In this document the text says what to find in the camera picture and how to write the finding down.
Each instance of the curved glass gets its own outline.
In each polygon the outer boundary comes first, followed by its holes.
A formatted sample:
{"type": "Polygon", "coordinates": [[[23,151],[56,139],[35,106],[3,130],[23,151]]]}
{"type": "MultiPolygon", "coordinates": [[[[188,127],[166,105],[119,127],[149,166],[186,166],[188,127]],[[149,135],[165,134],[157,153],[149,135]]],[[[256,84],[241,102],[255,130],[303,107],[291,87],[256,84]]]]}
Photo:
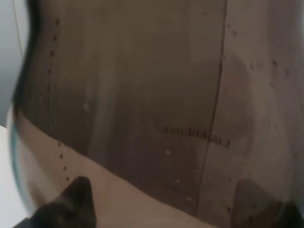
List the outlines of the curved glass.
{"type": "Polygon", "coordinates": [[[10,132],[33,224],[303,226],[299,0],[284,23],[271,0],[28,3],[10,132]]]}

